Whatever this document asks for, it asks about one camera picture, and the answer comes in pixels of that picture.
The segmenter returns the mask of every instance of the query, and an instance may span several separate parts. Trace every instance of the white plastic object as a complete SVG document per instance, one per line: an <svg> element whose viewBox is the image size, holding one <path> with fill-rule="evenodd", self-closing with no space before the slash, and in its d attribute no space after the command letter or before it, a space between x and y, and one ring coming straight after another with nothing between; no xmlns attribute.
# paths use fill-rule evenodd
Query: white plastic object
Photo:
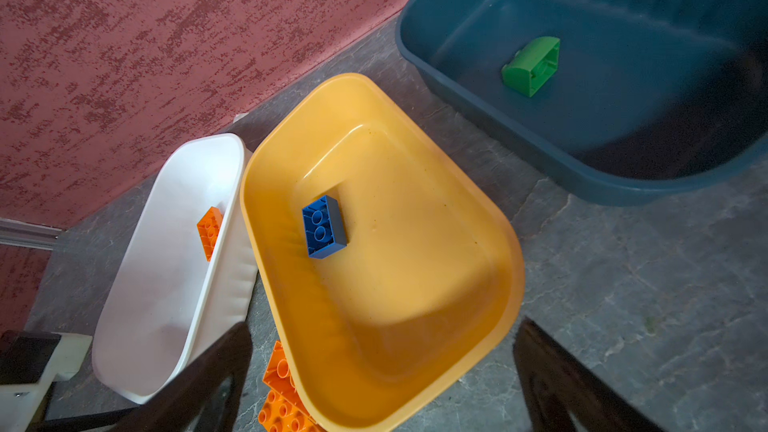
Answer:
<svg viewBox="0 0 768 432"><path fill-rule="evenodd" d="M58 335L62 338L56 344L37 383L0 385L0 430L3 432L24 432L51 387L51 382L69 380L80 370L88 347L91 346L91 336Z"/></svg>
<svg viewBox="0 0 768 432"><path fill-rule="evenodd" d="M237 194L250 155L235 134L206 137L158 174L94 334L96 377L133 402L245 320L258 269ZM224 220L208 263L197 222L211 206Z"/></svg>

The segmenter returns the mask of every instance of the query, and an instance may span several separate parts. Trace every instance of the lego brick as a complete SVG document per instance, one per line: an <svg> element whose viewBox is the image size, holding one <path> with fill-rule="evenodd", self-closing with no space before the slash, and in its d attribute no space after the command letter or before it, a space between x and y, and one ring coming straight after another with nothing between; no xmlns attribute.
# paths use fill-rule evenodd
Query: lego brick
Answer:
<svg viewBox="0 0 768 432"><path fill-rule="evenodd" d="M538 37L514 55L512 62L502 67L504 85L526 97L533 95L558 70L560 39Z"/></svg>
<svg viewBox="0 0 768 432"><path fill-rule="evenodd" d="M272 357L266 365L264 384L270 387L259 412L259 424L265 429L269 432L325 432L299 398L280 341L275 342Z"/></svg>
<svg viewBox="0 0 768 432"><path fill-rule="evenodd" d="M258 419L269 432L325 432L308 414L274 390L266 395Z"/></svg>
<svg viewBox="0 0 768 432"><path fill-rule="evenodd" d="M312 258L325 258L346 247L346 231L339 203L323 196L302 209L307 251Z"/></svg>
<svg viewBox="0 0 768 432"><path fill-rule="evenodd" d="M203 243L205 258L208 262L214 254L214 247L216 247L216 240L219 238L223 220L224 216L221 215L221 211L216 207L211 207L197 223L197 231L200 234L200 241Z"/></svg>

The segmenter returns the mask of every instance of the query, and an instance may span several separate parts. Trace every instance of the blue lego brick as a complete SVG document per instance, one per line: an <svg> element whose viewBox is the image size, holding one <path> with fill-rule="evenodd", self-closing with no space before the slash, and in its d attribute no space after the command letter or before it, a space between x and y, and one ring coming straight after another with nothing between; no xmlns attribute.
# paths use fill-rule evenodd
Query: blue lego brick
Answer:
<svg viewBox="0 0 768 432"><path fill-rule="evenodd" d="M346 247L346 232L339 203L323 196L301 210L306 247L312 258L325 258Z"/></svg>

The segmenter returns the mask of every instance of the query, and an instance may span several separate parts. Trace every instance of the yellow plastic tub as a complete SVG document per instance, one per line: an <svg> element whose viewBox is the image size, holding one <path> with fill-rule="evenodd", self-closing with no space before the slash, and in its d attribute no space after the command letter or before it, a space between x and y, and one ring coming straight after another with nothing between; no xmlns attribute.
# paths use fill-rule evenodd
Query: yellow plastic tub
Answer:
<svg viewBox="0 0 768 432"><path fill-rule="evenodd" d="M307 255L302 207L339 201L349 245ZM390 430L509 332L509 221L370 79L318 86L272 131L240 200L296 388L328 430Z"/></svg>

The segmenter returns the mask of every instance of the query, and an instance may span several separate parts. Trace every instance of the dark blue plastic tub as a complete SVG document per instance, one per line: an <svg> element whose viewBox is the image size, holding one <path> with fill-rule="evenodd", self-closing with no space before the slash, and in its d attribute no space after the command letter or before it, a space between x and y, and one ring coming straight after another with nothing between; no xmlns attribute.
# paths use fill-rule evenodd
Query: dark blue plastic tub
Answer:
<svg viewBox="0 0 768 432"><path fill-rule="evenodd" d="M400 52L435 94L579 197L706 187L768 149L768 0L410 0ZM502 66L561 42L532 98Z"/></svg>

